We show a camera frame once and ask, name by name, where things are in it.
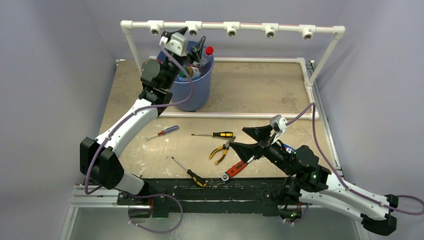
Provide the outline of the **red cap crushed bottle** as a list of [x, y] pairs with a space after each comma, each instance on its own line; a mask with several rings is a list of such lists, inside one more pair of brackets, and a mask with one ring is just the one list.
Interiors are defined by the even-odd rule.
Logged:
[[206, 66], [210, 60], [213, 58], [214, 48], [212, 46], [206, 46], [203, 48], [203, 52], [201, 54], [200, 62], [193, 62], [193, 66], [197, 68], [201, 68]]

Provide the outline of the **white label amber bottle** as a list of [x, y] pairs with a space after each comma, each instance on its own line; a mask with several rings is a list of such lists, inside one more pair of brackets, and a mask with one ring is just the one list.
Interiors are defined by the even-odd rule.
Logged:
[[201, 76], [201, 72], [197, 67], [186, 66], [184, 69], [192, 79], [196, 79]]

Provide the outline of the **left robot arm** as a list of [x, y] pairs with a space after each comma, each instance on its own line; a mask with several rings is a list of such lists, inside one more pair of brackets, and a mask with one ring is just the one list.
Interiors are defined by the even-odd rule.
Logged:
[[150, 122], [171, 106], [173, 94], [169, 92], [179, 73], [183, 72], [190, 83], [192, 78], [185, 64], [199, 62], [204, 52], [206, 36], [191, 48], [183, 27], [161, 34], [159, 46], [165, 54], [163, 61], [149, 59], [140, 64], [142, 91], [133, 106], [107, 131], [91, 139], [86, 137], [80, 144], [80, 171], [85, 175], [84, 191], [89, 182], [108, 190], [116, 189], [129, 194], [138, 205], [149, 199], [149, 184], [123, 168], [119, 157], [128, 144]]

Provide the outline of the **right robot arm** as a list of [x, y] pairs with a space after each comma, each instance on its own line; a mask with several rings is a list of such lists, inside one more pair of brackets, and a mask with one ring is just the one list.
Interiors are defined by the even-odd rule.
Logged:
[[378, 195], [344, 182], [328, 168], [319, 165], [319, 157], [307, 146], [287, 151], [279, 137], [286, 127], [270, 124], [245, 127], [243, 131], [256, 143], [230, 143], [240, 160], [248, 164], [261, 157], [268, 159], [288, 177], [278, 197], [288, 204], [311, 203], [345, 214], [377, 235], [389, 236], [397, 228], [390, 207], [397, 208], [393, 194]]

